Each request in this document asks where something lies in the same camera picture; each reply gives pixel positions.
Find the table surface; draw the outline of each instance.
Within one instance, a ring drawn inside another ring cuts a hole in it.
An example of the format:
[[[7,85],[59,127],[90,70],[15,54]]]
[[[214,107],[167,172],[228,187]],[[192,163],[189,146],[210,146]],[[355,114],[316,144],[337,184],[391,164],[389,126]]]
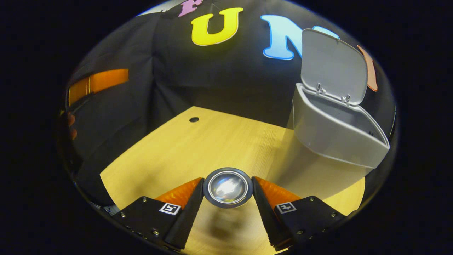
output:
[[[190,122],[192,117],[199,121]],[[191,107],[120,155],[102,173],[102,181],[120,210],[140,196],[155,198],[222,167],[266,179],[284,154],[289,129],[205,108]],[[342,214],[356,210],[365,178],[323,199]],[[222,209],[203,199],[183,253],[275,254],[258,207]]]

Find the yellow letter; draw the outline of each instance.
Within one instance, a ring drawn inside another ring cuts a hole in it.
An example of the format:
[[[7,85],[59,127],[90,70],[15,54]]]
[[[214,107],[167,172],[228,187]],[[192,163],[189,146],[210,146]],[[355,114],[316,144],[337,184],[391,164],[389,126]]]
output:
[[[212,18],[214,14],[206,14],[192,20],[190,24],[193,25],[193,43],[200,46],[207,46],[212,44],[219,44],[230,39],[237,32],[237,27],[239,25],[239,12],[243,10],[243,8],[237,7],[220,11],[219,14],[225,16],[224,25],[222,31],[215,34],[207,33],[207,24],[209,22],[209,19]]]

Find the circular lens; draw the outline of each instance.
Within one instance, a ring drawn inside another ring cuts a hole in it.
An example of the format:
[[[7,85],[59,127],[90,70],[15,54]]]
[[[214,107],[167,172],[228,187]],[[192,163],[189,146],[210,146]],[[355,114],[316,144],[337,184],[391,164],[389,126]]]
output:
[[[247,184],[234,172],[221,172],[209,184],[210,195],[220,203],[234,204],[246,196]]]

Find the orange gripper pad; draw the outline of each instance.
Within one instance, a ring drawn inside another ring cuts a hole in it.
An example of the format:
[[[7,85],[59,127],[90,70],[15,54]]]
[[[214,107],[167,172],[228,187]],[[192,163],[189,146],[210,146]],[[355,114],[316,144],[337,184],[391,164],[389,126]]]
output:
[[[270,204],[272,209],[275,208],[276,205],[286,203],[286,202],[293,202],[296,200],[301,199],[301,197],[287,191],[286,189],[272,183],[261,179],[255,176],[255,179],[261,185],[261,189],[264,192],[264,195],[267,198],[267,201]]]
[[[184,210],[184,207],[189,201],[189,198],[192,195],[193,190],[195,190],[195,187],[197,187],[200,180],[201,177],[186,182],[183,185],[178,186],[158,196],[157,198],[155,198],[155,200],[181,206],[181,209]]]

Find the bin lid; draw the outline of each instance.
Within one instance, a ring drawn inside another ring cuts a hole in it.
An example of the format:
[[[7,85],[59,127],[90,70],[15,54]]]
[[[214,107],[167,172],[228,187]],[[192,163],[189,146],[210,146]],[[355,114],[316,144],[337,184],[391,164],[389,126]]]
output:
[[[302,70],[304,85],[325,95],[358,105],[366,92],[368,70],[363,55],[349,44],[314,29],[302,31]]]

